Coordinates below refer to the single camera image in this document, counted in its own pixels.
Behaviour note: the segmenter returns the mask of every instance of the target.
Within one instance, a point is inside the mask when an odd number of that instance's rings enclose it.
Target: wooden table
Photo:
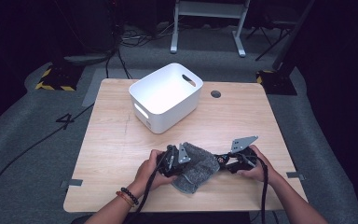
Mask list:
[[[64,202],[67,212],[96,212],[127,187],[152,148],[188,142],[213,154],[230,151],[236,138],[258,135],[254,142],[285,178],[295,172],[282,134],[262,86],[255,83],[204,82],[196,110],[162,134],[151,133],[132,109],[129,86],[136,80],[105,79],[99,90],[89,126]],[[220,91],[213,98],[211,91]],[[298,178],[286,178],[304,198]],[[151,191],[143,212],[253,211],[261,208],[260,182],[219,171],[194,194],[172,185]],[[280,210],[272,188],[266,209]]]

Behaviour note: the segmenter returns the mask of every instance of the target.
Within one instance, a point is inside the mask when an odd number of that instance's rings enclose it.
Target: hand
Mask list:
[[[275,175],[278,175],[278,173],[274,170],[274,168],[272,167],[269,160],[263,155],[263,153],[260,152],[260,150],[256,146],[251,145],[251,146],[249,146],[249,148],[251,148],[255,152],[257,157],[260,158],[267,165],[267,167],[268,167],[268,182]],[[261,162],[259,160],[257,160],[257,164],[256,164],[255,168],[253,168],[252,170],[250,170],[250,171],[239,170],[239,171],[237,171],[237,174],[243,175],[245,177],[250,177],[250,178],[258,180],[260,182],[264,181],[264,171],[263,171],[263,167],[261,166]]]
[[[142,191],[140,192],[141,194],[144,194],[147,181],[149,177],[153,174],[153,171],[156,169],[157,156],[162,153],[162,151],[153,149],[150,152],[149,159],[144,161],[142,165],[138,168],[138,172],[136,173],[135,179],[132,182],[131,186],[136,187],[137,189],[142,189]],[[156,189],[161,185],[171,184],[176,178],[176,175],[166,177],[157,172],[150,190]]]

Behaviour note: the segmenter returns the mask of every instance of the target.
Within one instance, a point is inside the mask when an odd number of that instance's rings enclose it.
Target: bin handle hole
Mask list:
[[[186,80],[188,83],[190,83],[193,87],[196,87],[196,83],[193,80],[191,80],[188,76],[182,75],[182,78]]]
[[[149,116],[147,116],[147,114],[143,111],[143,109],[142,109],[140,106],[138,106],[137,104],[133,104],[133,105],[135,106],[135,108],[136,108],[139,112],[141,112],[141,114],[142,114],[145,118],[149,119]]]

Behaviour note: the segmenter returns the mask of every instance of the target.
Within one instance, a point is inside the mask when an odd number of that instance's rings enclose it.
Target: gray fabric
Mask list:
[[[172,184],[183,193],[195,193],[220,166],[211,152],[189,143],[183,143],[183,147],[191,161]]]

